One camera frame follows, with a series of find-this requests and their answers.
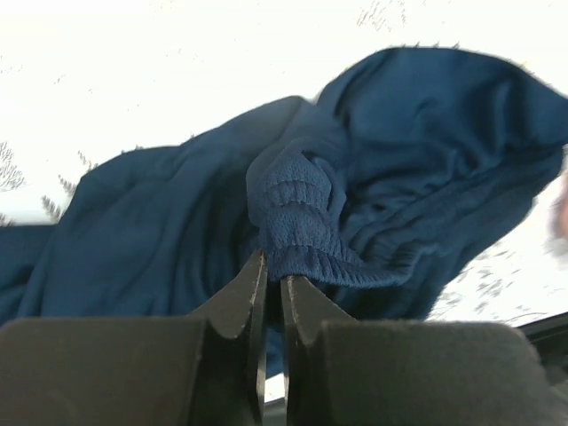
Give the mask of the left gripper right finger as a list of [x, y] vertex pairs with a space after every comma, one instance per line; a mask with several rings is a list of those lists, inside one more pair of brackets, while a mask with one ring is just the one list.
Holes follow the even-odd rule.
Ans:
[[567, 318], [352, 318], [306, 278], [280, 284], [290, 425], [564, 425]]

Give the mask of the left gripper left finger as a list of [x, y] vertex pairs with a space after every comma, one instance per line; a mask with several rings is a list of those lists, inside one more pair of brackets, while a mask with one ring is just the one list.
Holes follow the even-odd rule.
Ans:
[[2, 424], [260, 424], [266, 289], [255, 253], [189, 315], [5, 325]]

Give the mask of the navy blue shorts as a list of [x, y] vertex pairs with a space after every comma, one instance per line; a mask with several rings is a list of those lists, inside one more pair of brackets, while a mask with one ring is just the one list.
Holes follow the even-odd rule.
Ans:
[[424, 319], [554, 180], [567, 100], [507, 61], [376, 52], [316, 102], [264, 104], [84, 175], [55, 225], [1, 231], [1, 320], [176, 316], [256, 251], [359, 320]]

